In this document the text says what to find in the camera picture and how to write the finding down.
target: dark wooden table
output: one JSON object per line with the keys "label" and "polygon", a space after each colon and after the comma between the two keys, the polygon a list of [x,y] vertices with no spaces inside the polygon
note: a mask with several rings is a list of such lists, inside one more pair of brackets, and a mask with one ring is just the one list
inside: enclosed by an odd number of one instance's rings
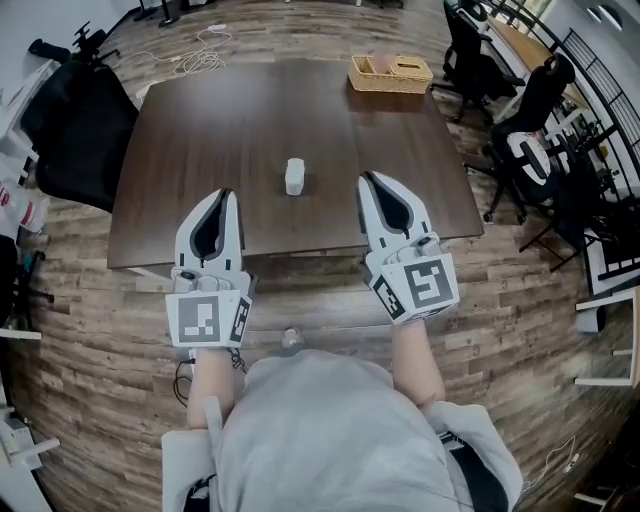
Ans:
{"label": "dark wooden table", "polygon": [[[359,93],[349,63],[230,66],[155,85],[124,161],[109,268],[173,263],[180,223],[205,196],[236,191],[245,254],[366,245],[356,182],[392,176],[424,201],[442,238],[482,223],[447,125],[426,95]],[[289,158],[305,162],[301,196],[285,192]]]}

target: white wall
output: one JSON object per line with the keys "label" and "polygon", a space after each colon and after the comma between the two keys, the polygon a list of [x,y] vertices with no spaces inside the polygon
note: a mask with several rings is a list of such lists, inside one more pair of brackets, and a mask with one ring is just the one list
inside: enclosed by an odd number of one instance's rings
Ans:
{"label": "white wall", "polygon": [[543,22],[560,40],[572,28],[603,62],[636,111],[640,112],[640,66],[616,41],[619,33],[610,23],[592,20],[586,10],[572,0],[556,0],[545,13]]}
{"label": "white wall", "polygon": [[0,0],[0,88],[16,87],[42,64],[27,53],[35,39],[71,48],[74,32],[85,22],[109,31],[139,5],[137,0]]}

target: white desk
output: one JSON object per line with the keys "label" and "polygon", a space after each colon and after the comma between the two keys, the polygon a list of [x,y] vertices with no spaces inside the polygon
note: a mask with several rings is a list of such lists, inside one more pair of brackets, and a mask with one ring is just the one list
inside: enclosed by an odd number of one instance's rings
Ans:
{"label": "white desk", "polygon": [[57,67],[58,64],[52,60],[45,62],[27,77],[22,84],[20,92],[10,99],[8,105],[0,106],[0,140],[6,137],[34,162],[38,161],[38,154],[31,149],[30,142],[20,131],[18,124],[31,98]]}

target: white cable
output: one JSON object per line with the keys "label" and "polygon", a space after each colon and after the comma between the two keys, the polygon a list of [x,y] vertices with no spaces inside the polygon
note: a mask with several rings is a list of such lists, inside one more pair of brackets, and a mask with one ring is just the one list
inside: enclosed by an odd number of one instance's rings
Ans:
{"label": "white cable", "polygon": [[[194,75],[196,73],[201,73],[202,71],[215,69],[219,66],[226,68],[227,65],[220,58],[218,52],[212,52],[210,50],[214,48],[220,48],[222,45],[227,44],[229,41],[231,41],[231,39],[233,39],[233,36],[228,32],[219,31],[217,30],[217,28],[217,25],[210,25],[204,30],[198,32],[196,38],[203,44],[202,48],[198,51],[176,55],[175,57],[166,57],[164,59],[156,57],[151,52],[138,52],[127,57],[121,62],[126,62],[129,59],[133,59],[134,57],[137,57],[139,55],[149,55],[156,62],[178,62],[178,64],[176,64],[176,67],[173,69],[173,74],[177,76]],[[205,40],[202,39],[202,34],[204,34],[205,32],[225,36],[225,39],[215,44],[206,43]]]}
{"label": "white cable", "polygon": [[551,457],[551,455],[553,455],[554,453],[559,452],[560,450],[562,450],[569,443],[571,443],[571,453],[569,453],[569,458],[567,459],[567,463],[565,464],[565,467],[571,463],[571,459],[573,457],[573,450],[576,447],[576,436],[570,437],[569,439],[567,439],[567,441],[560,448],[556,448],[555,450],[551,450],[549,452],[549,454],[547,455],[547,458],[545,460],[544,469],[542,470],[541,475],[533,483],[531,483],[531,481],[529,481],[529,480],[524,482],[523,485],[526,485],[526,487],[522,490],[522,492],[520,493],[520,496],[522,496],[525,492],[531,490],[533,487],[535,487],[536,485],[538,485],[540,483],[540,480],[542,480],[544,478],[544,475],[547,474],[547,470],[549,469],[549,457]]}

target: cable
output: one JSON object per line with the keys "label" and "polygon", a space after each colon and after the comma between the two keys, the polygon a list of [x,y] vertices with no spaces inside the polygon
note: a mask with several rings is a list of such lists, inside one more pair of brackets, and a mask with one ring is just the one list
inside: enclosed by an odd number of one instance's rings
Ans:
{"label": "cable", "polygon": [[531,481],[529,480],[524,482],[523,485],[525,485],[526,487],[522,490],[522,492],[520,493],[520,496],[522,496],[525,492],[531,490],[533,487],[538,485],[538,483],[540,483],[540,480],[544,478],[544,475],[547,474],[547,470],[549,469],[549,457],[551,457],[551,455],[553,455],[554,453],[562,450],[569,443],[571,443],[571,452],[569,453],[569,458],[567,459],[567,463],[565,464],[565,466],[568,466],[571,463],[571,458],[573,457],[573,450],[576,447],[576,436],[570,437],[560,448],[556,448],[555,450],[551,450],[549,452],[549,454],[547,455],[547,458],[545,459],[545,464],[544,464],[544,469],[542,470],[542,474],[533,483],[531,483]]}
{"label": "cable", "polygon": [[240,369],[242,373],[246,375],[247,373],[247,365],[240,356],[240,351],[237,348],[228,348],[227,349],[231,354],[231,364],[235,370]]}
{"label": "cable", "polygon": [[[216,30],[218,27],[224,28],[225,25],[210,25],[204,30],[198,32],[196,38],[203,44],[203,47],[198,51],[188,52],[183,55],[176,55],[175,57],[166,57],[164,59],[156,57],[151,52],[138,52],[120,62],[126,62],[139,55],[149,55],[156,62],[177,62],[178,64],[176,64],[176,67],[173,69],[173,74],[176,76],[194,75],[196,73],[201,73],[202,71],[216,69],[219,66],[226,68],[227,65],[220,58],[218,52],[212,52],[210,50],[220,48],[222,45],[227,44],[231,39],[233,39],[233,36],[228,32]],[[209,44],[202,39],[202,34],[205,32],[225,36],[225,39],[219,43]]]}
{"label": "cable", "polygon": [[182,393],[180,393],[179,383],[181,379],[188,380],[189,382],[191,382],[191,379],[186,375],[179,376],[178,373],[180,373],[180,368],[182,367],[183,364],[194,364],[195,362],[196,362],[195,359],[186,359],[185,361],[180,361],[178,363],[178,366],[176,367],[176,372],[174,374],[175,376],[173,379],[173,394],[178,400],[178,402],[180,402],[185,407],[187,406],[186,400],[189,400],[189,397],[186,397]]}
{"label": "cable", "polygon": [[[234,370],[239,369],[242,373],[246,374],[247,364],[244,362],[244,359],[242,359],[242,356],[240,355],[240,350],[238,350],[237,348],[227,348],[227,351],[229,352],[229,354],[231,354],[231,365],[233,366],[233,369]],[[189,382],[192,382],[192,379],[190,379],[186,375],[178,375],[178,374],[180,373],[180,368],[182,367],[183,364],[195,364],[195,362],[196,360],[194,358],[180,361],[178,363],[178,366],[176,367],[176,372],[173,378],[173,394],[176,397],[176,400],[178,400],[178,402],[180,402],[185,407],[187,406],[189,397],[184,396],[182,393],[180,393],[180,381],[184,379]]]}

